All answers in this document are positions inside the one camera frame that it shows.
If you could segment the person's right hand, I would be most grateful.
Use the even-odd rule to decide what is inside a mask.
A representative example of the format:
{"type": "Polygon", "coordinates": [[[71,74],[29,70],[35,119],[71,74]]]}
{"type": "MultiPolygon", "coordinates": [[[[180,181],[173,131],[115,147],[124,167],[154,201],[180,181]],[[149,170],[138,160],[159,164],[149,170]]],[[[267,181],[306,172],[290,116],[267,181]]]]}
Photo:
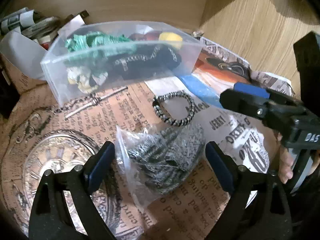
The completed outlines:
{"type": "MultiPolygon", "coordinates": [[[[283,184],[286,184],[287,181],[293,177],[292,165],[293,165],[293,157],[291,156],[291,154],[288,152],[286,148],[281,146],[278,177],[283,184]]],[[[313,163],[308,172],[308,176],[311,175],[316,170],[318,165],[319,165],[319,150],[317,150],[317,153],[315,154],[313,163]]]]}

